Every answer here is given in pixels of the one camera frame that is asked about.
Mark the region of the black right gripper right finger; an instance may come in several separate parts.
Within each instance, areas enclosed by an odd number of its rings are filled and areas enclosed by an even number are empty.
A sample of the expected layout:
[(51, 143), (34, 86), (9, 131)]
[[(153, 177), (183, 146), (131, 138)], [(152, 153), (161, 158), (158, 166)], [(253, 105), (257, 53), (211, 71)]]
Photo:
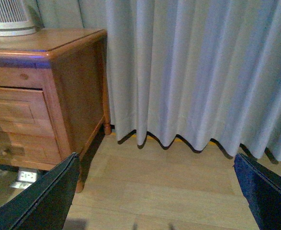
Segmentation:
[(281, 176), (241, 153), (234, 170), (259, 229), (281, 230)]

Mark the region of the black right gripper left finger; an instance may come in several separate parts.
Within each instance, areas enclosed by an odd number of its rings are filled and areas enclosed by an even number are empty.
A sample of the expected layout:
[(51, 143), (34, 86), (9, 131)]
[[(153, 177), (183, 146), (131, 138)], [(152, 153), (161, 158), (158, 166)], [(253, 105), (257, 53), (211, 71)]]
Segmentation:
[(0, 230), (61, 230), (78, 178), (79, 155), (72, 153), (0, 207)]

